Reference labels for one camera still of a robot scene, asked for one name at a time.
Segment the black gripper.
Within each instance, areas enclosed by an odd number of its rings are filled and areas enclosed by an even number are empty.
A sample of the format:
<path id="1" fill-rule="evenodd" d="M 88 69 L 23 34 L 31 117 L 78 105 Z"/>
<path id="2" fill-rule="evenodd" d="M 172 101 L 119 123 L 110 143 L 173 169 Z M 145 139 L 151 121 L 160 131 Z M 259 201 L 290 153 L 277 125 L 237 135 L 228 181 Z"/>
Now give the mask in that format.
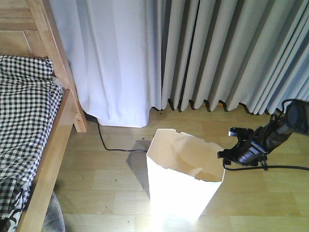
<path id="1" fill-rule="evenodd" d="M 223 159 L 225 164 L 232 162 L 242 166 L 257 166 L 268 153 L 267 142 L 258 139 L 239 141 L 231 149 L 224 149 L 217 153 L 217 158 Z"/>

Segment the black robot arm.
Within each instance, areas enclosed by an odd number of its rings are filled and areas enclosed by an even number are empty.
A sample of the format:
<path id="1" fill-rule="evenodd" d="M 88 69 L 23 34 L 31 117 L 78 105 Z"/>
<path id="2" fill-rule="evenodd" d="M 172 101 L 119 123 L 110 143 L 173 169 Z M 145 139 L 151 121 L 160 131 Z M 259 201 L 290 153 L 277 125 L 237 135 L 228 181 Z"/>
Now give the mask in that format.
<path id="1" fill-rule="evenodd" d="M 227 165 L 236 163 L 243 168 L 235 171 L 269 168 L 288 168 L 308 170 L 300 166 L 267 165 L 267 155 L 284 143 L 292 133 L 308 136 L 309 134 L 309 102 L 299 99 L 287 99 L 282 102 L 285 112 L 273 114 L 269 123 L 256 130 L 231 127 L 229 136 L 236 136 L 238 142 L 231 149 L 217 153 L 217 158 L 223 160 L 223 167 L 232 170 Z"/>

